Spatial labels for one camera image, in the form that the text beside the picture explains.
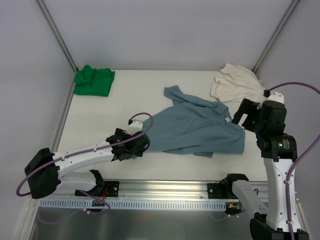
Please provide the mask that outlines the blue-grey t-shirt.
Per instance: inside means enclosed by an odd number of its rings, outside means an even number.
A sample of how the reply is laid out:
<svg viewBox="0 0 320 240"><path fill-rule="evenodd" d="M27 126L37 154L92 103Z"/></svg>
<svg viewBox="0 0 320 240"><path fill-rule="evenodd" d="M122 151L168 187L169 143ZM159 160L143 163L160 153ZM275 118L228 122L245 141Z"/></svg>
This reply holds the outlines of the blue-grey t-shirt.
<svg viewBox="0 0 320 240"><path fill-rule="evenodd" d="M172 106L143 122L149 153L168 153L211 158L213 154L241 155L245 149L245 130L232 123L229 108L185 94L175 85L164 89Z"/></svg>

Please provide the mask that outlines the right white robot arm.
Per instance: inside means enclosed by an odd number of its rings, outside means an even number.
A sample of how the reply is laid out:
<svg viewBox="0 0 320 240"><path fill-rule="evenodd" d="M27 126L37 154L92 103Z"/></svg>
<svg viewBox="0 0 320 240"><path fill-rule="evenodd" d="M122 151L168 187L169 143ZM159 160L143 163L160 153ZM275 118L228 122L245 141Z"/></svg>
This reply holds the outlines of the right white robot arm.
<svg viewBox="0 0 320 240"><path fill-rule="evenodd" d="M268 205L253 190L245 174L230 173L223 181L223 193L237 198L250 216L249 230L254 240L308 240L297 216L294 166L298 162L297 143L284 132L287 109L282 102L257 103L243 99L232 123L255 133L267 175Z"/></svg>

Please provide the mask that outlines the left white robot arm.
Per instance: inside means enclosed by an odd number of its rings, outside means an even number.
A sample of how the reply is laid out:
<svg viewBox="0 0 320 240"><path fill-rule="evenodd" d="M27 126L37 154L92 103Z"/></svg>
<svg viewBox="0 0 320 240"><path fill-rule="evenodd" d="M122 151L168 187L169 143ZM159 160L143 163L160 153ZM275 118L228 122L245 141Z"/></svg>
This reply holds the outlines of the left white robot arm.
<svg viewBox="0 0 320 240"><path fill-rule="evenodd" d="M142 157L149 148L150 139L138 131L129 134L117 128L114 135L94 146L71 152L39 150L24 172L33 199L42 199L53 193L74 192L76 196L103 195L106 183L98 170L79 170L98 163L129 160Z"/></svg>

